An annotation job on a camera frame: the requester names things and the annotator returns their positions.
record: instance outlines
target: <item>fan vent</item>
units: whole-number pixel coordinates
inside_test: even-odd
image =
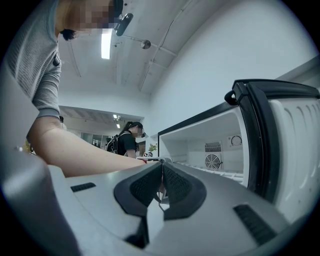
[[[221,142],[206,143],[204,146],[205,152],[221,152]]]
[[[209,154],[205,158],[205,166],[212,169],[219,169],[222,162],[215,154]]]

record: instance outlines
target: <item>black hair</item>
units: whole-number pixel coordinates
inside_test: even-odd
[[[63,38],[68,41],[76,38],[76,31],[71,29],[64,29],[60,32],[63,35]]]
[[[140,122],[129,121],[125,124],[120,134],[123,134],[125,131],[128,131],[131,127],[135,127],[135,126],[138,126],[138,128],[141,128],[141,129],[144,127]]]

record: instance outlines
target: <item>gray t-shirt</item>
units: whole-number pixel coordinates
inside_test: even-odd
[[[55,35],[58,0],[43,0],[27,18],[4,57],[39,116],[59,117],[61,61]]]

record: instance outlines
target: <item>small plant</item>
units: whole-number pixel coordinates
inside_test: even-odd
[[[149,152],[156,151],[157,149],[158,149],[158,144],[157,143],[155,145],[150,144]]]

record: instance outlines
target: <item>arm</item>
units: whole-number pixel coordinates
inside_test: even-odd
[[[131,134],[122,135],[123,146],[129,158],[136,158],[136,142]]]
[[[133,149],[129,149],[126,151],[126,154],[129,158],[136,158],[136,151]]]
[[[52,116],[35,120],[29,140],[35,153],[47,164],[60,167],[66,177],[110,173],[145,164],[87,143],[63,130],[60,120]]]

